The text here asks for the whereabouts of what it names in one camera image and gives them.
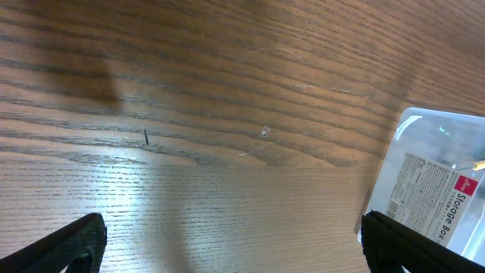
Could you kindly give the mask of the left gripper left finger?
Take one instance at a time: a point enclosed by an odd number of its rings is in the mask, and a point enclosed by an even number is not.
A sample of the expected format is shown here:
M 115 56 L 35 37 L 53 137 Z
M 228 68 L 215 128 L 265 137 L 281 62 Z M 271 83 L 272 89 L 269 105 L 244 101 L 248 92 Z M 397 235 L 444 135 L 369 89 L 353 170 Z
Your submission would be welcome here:
M 98 273 L 107 245 L 107 228 L 90 213 L 1 259 L 2 272 Z

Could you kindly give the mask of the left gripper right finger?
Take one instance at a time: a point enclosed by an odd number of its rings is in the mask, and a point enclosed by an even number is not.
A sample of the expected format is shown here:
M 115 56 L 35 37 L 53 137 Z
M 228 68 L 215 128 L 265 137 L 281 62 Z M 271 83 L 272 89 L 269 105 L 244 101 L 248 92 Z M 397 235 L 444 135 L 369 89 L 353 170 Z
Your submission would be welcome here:
M 361 244 L 371 273 L 484 273 L 482 265 L 380 212 L 361 217 Z

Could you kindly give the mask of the clear plastic container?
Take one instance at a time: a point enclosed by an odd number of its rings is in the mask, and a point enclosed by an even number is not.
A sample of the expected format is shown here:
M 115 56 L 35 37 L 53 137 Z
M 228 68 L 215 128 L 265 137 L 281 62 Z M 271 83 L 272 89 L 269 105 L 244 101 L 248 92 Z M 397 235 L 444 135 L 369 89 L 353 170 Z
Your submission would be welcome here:
M 407 108 L 391 139 L 365 215 L 380 212 L 484 267 L 484 119 Z

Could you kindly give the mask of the yellow black screwdriver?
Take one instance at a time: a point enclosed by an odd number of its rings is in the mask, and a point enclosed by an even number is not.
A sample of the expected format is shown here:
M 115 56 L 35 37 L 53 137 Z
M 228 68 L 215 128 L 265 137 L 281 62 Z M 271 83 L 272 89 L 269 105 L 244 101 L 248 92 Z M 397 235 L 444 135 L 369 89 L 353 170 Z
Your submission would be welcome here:
M 460 165 L 453 165 L 453 169 L 456 170 L 466 170 L 466 169 L 472 169 L 473 171 L 480 171 L 485 169 L 485 161 L 477 161 L 477 162 L 469 162 L 465 164 L 460 164 Z

